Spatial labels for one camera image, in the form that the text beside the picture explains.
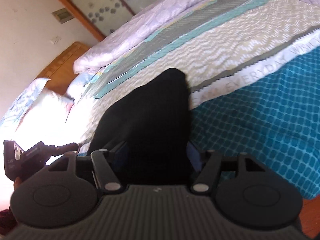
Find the person's left hand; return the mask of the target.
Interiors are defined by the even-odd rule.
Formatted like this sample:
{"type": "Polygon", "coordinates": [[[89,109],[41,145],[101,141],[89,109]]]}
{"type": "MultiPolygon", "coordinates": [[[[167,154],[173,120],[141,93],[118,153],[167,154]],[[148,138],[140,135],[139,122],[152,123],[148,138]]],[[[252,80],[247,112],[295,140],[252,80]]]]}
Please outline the person's left hand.
{"type": "Polygon", "coordinates": [[[14,181],[14,190],[17,190],[22,183],[23,180],[20,177],[17,177],[14,181]]]}

